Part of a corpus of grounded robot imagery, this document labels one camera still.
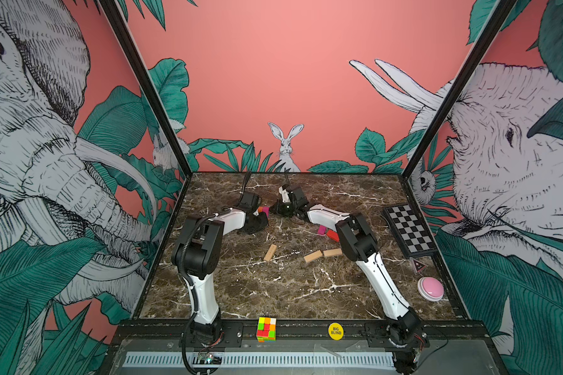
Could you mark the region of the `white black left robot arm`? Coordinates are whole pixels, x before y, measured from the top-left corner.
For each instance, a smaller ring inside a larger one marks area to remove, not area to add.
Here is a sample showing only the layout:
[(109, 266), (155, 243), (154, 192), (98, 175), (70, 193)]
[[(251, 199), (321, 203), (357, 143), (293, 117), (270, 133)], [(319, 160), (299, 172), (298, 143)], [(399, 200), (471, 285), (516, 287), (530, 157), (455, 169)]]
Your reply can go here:
[(221, 257), (223, 237), (233, 231), (255, 234), (268, 226), (267, 214), (259, 211), (261, 197), (246, 191), (250, 176), (250, 172), (245, 174), (239, 200), (234, 206), (204, 217), (189, 215), (175, 243), (171, 262), (186, 283), (191, 301), (185, 340), (193, 336), (202, 345), (211, 346), (223, 338), (221, 310), (215, 298), (213, 279)]

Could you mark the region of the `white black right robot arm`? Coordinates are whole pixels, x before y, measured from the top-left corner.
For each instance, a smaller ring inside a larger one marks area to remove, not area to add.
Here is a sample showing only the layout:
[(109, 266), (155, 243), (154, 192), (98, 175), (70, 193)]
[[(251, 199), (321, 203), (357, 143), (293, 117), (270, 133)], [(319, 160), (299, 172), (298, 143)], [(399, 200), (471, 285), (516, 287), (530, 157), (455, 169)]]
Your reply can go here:
[(388, 320), (389, 341), (397, 348), (426, 345), (422, 321), (394, 283), (378, 250), (378, 241), (364, 215), (340, 212), (309, 202), (298, 185), (283, 184), (279, 199), (270, 208), (283, 217), (298, 217), (336, 232), (342, 254), (359, 266), (378, 296)]

